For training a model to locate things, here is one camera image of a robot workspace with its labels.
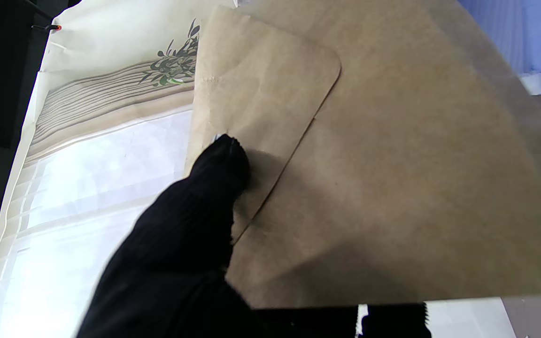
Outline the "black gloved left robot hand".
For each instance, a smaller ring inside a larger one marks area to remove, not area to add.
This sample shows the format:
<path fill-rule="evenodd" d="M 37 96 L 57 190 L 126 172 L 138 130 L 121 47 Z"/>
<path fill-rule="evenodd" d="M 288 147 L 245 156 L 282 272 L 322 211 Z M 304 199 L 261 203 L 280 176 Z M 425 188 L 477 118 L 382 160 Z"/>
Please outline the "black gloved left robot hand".
<path fill-rule="evenodd" d="M 227 282 L 247 154 L 219 135 L 144 210 L 104 269 L 78 338 L 354 338 L 358 308 L 254 310 Z"/>

